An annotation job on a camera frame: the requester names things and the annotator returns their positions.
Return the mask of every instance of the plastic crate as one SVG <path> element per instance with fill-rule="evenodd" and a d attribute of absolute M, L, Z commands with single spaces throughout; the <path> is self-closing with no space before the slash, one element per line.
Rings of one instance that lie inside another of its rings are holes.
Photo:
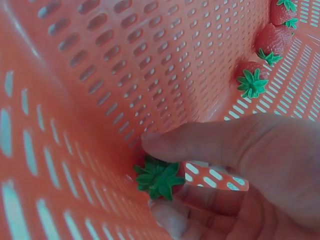
<path fill-rule="evenodd" d="M 257 60 L 268 0 L 0 0 L 2 239 L 169 239 L 132 179 L 139 136 L 257 112 L 318 121 L 320 0 L 297 6 L 293 45 L 251 101 L 233 71 Z"/>

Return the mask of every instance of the human hand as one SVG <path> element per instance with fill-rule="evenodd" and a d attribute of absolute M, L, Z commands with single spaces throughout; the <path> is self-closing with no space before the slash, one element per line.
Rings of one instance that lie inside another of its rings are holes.
<path fill-rule="evenodd" d="M 175 240 L 320 240 L 320 124 L 256 114 L 188 123 L 142 136 L 167 162 L 198 160 L 231 168 L 248 192 L 186 185 L 173 202 L 150 202 Z"/>

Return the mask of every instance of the orange surface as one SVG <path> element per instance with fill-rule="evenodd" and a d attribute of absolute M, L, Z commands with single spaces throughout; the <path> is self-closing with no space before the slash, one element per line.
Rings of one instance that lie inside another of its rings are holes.
<path fill-rule="evenodd" d="M 319 0 L 299 1 L 267 92 L 251 101 L 236 91 L 233 71 L 257 59 L 268 5 L 1 0 L 2 238 L 168 239 L 131 178 L 141 133 L 257 112 L 318 121 Z M 194 185 L 248 188 L 191 164 L 186 173 Z"/>

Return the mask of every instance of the red strawberry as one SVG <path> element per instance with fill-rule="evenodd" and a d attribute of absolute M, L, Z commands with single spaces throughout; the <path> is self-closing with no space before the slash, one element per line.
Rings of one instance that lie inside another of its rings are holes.
<path fill-rule="evenodd" d="M 268 71 L 264 66 L 255 62 L 255 61 L 245 61 L 239 63 L 235 76 L 236 77 L 244 77 L 244 70 L 248 70 L 250 73 L 255 74 L 256 69 L 260 69 L 260 79 L 267 80 L 268 79 Z"/>
<path fill-rule="evenodd" d="M 244 92 L 243 98 L 258 98 L 266 92 L 269 82 L 267 70 L 254 61 L 241 62 L 236 70 L 236 79 L 240 83 L 238 90 Z"/>
<path fill-rule="evenodd" d="M 280 35 L 283 36 L 283 47 L 286 48 L 288 45 L 292 44 L 292 29 L 285 26 L 285 25 L 280 25 L 276 26 L 276 32 Z"/>
<path fill-rule="evenodd" d="M 259 58 L 266 60 L 270 66 L 279 62 L 285 51 L 285 47 L 292 40 L 292 34 L 284 29 L 286 26 L 274 26 L 267 24 L 255 39 L 255 51 Z"/>
<path fill-rule="evenodd" d="M 168 163 L 147 155 L 144 166 L 133 166 L 137 173 L 138 190 L 147 192 L 152 200 L 173 200 L 185 184 L 185 167 L 182 163 Z"/>
<path fill-rule="evenodd" d="M 274 25 L 281 25 L 297 15 L 297 8 L 291 0 L 271 0 L 270 18 Z"/>

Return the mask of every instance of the strawberry leaves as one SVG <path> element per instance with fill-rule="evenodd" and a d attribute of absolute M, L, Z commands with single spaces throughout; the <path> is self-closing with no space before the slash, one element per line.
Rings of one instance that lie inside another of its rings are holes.
<path fill-rule="evenodd" d="M 259 53 L 257 53 L 257 55 L 259 58 L 266 60 L 266 62 L 272 67 L 275 63 L 282 59 L 280 55 L 274 55 L 273 52 L 271 52 L 269 55 L 266 55 L 261 47 L 259 48 Z"/>
<path fill-rule="evenodd" d="M 288 28 L 297 29 L 297 22 L 298 18 L 292 18 L 291 20 L 286 21 L 283 25 L 287 26 Z"/>
<path fill-rule="evenodd" d="M 243 76 L 238 76 L 236 79 L 241 85 L 238 86 L 238 90 L 244 92 L 242 95 L 243 98 L 258 98 L 259 94 L 263 94 L 266 89 L 266 85 L 269 82 L 268 80 L 260 79 L 260 69 L 257 68 L 254 71 L 254 74 L 248 70 L 243 70 Z"/>
<path fill-rule="evenodd" d="M 283 4 L 288 11 L 292 11 L 294 13 L 297 11 L 295 4 L 291 0 L 278 0 L 276 4 L 278 6 Z"/>
<path fill-rule="evenodd" d="M 144 168 L 137 165 L 133 166 L 134 171 L 138 174 L 136 178 L 137 189 L 149 193 L 152 200 L 163 196 L 165 199 L 172 201 L 172 187 L 186 183 L 184 177 L 177 176 L 179 168 L 179 163 L 168 163 L 146 156 Z"/>

